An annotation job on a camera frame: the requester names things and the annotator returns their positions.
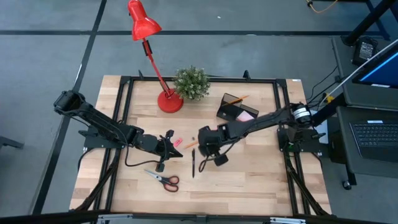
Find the small green plant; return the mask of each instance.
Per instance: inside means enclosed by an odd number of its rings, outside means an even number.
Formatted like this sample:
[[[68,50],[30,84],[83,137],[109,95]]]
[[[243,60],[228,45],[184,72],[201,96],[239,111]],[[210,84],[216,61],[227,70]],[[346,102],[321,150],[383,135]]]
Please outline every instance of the small green plant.
[[[194,66],[177,70],[174,78],[175,91],[180,98],[200,100],[209,95],[210,83],[204,69]]]

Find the desk lamp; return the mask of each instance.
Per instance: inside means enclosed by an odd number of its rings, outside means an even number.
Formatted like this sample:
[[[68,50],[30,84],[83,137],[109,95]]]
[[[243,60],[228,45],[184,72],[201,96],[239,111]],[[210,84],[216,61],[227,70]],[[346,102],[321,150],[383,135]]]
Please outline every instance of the desk lamp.
[[[146,37],[161,31],[162,28],[155,20],[147,16],[144,6],[139,0],[130,0],[127,4],[127,8],[133,21],[131,32],[132,39],[134,41],[142,39],[142,46],[144,47],[145,54],[148,56],[156,75],[159,78],[160,85],[163,88],[163,92],[157,97],[157,104],[159,108],[166,113],[177,112],[183,105],[183,99],[180,98],[174,89],[170,89],[166,82],[163,81],[163,78],[155,65],[154,58],[152,57],[152,50],[149,42],[146,40]]]

